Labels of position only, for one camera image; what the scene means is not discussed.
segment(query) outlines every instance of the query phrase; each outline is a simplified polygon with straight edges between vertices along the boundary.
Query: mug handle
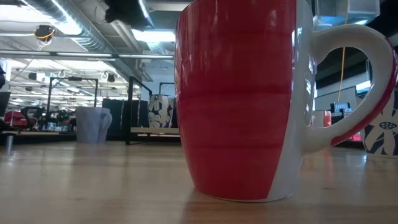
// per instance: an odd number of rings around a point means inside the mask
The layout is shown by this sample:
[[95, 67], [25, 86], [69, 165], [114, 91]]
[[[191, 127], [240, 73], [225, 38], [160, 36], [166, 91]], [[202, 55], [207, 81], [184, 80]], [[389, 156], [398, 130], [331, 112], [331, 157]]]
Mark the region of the mug handle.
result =
[[361, 25], [344, 25], [313, 32], [310, 54], [316, 64], [339, 47], [354, 47], [368, 56], [375, 74], [373, 82], [368, 95], [347, 118], [327, 128], [306, 127], [305, 152], [334, 146], [359, 132], [383, 110], [396, 85], [397, 54], [378, 31]]
[[105, 117], [102, 118], [102, 119], [105, 119], [106, 122], [104, 123], [103, 127], [102, 127], [101, 130], [99, 131], [98, 136], [102, 136], [102, 134], [104, 133], [104, 131], [107, 130], [107, 129], [111, 126], [111, 124], [112, 124], [112, 119], [113, 119], [113, 118], [112, 118], [112, 115], [111, 115], [110, 113], [101, 113], [101, 117], [102, 117], [102, 115], [105, 115]]

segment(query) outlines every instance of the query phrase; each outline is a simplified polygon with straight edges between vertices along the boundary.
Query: wooden table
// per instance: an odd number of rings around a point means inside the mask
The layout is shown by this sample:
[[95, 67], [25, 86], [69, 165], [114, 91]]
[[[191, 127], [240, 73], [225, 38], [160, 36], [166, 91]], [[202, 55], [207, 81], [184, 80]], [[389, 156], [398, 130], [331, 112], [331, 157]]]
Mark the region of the wooden table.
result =
[[108, 144], [0, 150], [0, 223], [398, 223], [398, 160], [322, 151], [293, 197], [236, 203], [194, 190], [178, 144]]

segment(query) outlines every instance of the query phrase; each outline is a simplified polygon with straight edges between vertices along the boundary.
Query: red and white mug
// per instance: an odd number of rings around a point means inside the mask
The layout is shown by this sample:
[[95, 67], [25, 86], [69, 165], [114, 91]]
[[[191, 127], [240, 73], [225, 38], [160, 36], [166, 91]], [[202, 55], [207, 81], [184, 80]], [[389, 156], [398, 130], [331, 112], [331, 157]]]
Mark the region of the red and white mug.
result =
[[[366, 26], [314, 32], [306, 0], [196, 0], [177, 24], [175, 82], [183, 148], [196, 188], [227, 200], [292, 195], [302, 156], [360, 131], [396, 84], [396, 54]], [[338, 47], [373, 66], [365, 100], [327, 128], [310, 125], [315, 70]]]

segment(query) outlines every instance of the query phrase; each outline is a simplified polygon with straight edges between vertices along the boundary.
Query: white mug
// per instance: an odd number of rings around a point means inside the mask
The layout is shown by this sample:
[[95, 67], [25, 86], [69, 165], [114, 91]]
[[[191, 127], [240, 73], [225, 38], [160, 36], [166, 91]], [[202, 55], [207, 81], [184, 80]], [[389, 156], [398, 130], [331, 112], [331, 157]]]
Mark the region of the white mug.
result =
[[80, 143], [104, 144], [112, 123], [109, 109], [94, 107], [76, 108], [76, 135]]
[[[199, 191], [245, 202], [288, 197], [304, 154], [344, 141], [386, 105], [397, 79], [388, 40], [360, 25], [315, 32], [312, 18], [306, 0], [196, 0], [182, 11], [178, 125]], [[339, 47], [368, 56], [372, 87], [347, 118], [314, 128], [316, 67]]]

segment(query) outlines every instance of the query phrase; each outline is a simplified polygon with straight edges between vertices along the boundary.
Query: computer screen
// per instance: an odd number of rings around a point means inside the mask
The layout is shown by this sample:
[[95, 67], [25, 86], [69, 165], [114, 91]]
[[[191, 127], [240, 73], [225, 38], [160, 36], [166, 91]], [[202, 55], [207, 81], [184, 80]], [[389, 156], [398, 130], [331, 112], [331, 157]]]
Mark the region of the computer screen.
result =
[[10, 100], [10, 92], [0, 92], [0, 117], [6, 113], [8, 101]]

